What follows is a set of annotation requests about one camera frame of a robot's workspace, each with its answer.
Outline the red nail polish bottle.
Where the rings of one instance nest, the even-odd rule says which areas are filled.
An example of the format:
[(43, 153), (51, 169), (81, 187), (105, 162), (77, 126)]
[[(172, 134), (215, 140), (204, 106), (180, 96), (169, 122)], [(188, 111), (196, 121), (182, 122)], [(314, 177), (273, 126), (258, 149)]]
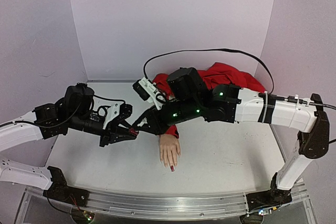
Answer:
[(132, 133), (133, 135), (138, 135), (139, 134), (139, 132), (136, 131), (134, 128), (130, 128), (129, 132)]

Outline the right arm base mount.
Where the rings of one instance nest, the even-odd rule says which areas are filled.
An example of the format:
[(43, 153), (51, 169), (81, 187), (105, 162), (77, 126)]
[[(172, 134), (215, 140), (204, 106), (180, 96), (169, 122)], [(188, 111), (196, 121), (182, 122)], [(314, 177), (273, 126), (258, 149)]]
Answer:
[(292, 202), (291, 189), (281, 190), (276, 185), (276, 175), (272, 178), (270, 188), (246, 195), (248, 212), (265, 208), (280, 207)]

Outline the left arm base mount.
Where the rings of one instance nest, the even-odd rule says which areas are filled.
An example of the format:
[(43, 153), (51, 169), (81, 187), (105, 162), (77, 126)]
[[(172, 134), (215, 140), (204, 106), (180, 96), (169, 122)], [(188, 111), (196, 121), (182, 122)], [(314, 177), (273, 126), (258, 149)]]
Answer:
[(51, 186), (44, 190), (43, 196), (67, 204), (76, 204), (85, 207), (88, 202), (89, 192), (85, 189), (68, 186), (60, 168), (48, 166), (51, 173)]

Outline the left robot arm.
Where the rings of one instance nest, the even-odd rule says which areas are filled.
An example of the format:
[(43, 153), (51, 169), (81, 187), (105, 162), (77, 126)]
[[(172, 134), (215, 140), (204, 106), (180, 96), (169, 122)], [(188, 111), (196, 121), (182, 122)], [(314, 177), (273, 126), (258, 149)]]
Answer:
[[(1, 151), (32, 141), (66, 135), (69, 129), (100, 137), (100, 147), (135, 140), (137, 132), (126, 121), (133, 107), (124, 100), (112, 99), (111, 105), (94, 110), (94, 90), (85, 83), (69, 86), (56, 103), (35, 107), (23, 116), (1, 124)], [(1, 157), (1, 181), (50, 190), (59, 201), (66, 201), (71, 190), (55, 167), (35, 167)]]

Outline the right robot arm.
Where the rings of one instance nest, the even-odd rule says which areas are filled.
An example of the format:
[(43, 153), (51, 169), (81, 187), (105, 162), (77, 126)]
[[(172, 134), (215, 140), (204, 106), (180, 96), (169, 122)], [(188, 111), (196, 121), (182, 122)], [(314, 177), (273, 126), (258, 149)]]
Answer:
[(181, 68), (167, 78), (173, 99), (167, 100), (155, 83), (143, 78), (134, 91), (152, 106), (133, 123), (133, 128), (154, 135), (202, 117), (206, 122), (257, 122), (298, 130), (293, 153), (276, 175), (276, 188), (290, 190), (313, 159), (329, 149), (330, 123), (318, 95), (309, 99), (256, 92), (233, 84), (208, 89), (197, 70)]

